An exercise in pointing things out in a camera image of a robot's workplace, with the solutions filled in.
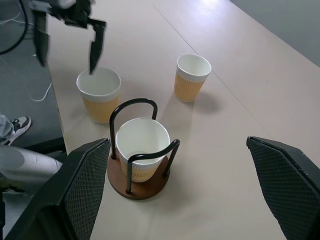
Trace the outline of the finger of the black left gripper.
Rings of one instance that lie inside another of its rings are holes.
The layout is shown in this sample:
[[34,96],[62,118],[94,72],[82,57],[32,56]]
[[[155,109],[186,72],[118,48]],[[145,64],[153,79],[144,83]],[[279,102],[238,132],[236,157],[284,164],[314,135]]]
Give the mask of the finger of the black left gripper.
[[42,67],[47,65],[49,40],[47,33],[47,13],[33,10],[33,43],[35,47],[36,57]]
[[107,23],[105,21],[92,18],[88,20],[88,23],[92,25],[95,32],[94,41],[91,42],[89,53],[89,74],[92,75],[103,52],[104,36],[107,29]]

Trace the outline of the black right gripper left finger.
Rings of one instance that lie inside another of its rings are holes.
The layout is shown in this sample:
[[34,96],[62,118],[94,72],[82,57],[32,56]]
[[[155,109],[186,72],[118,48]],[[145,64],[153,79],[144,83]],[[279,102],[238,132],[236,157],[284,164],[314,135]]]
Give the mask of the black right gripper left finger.
[[102,201],[111,142],[73,150],[32,197],[7,240],[88,240]]

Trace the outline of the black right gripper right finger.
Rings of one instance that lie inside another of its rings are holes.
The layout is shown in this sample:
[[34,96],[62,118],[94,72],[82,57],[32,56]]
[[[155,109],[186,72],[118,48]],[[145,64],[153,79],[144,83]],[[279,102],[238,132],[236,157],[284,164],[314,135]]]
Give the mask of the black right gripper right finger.
[[266,204],[288,240],[320,238],[320,169],[298,148],[246,140]]

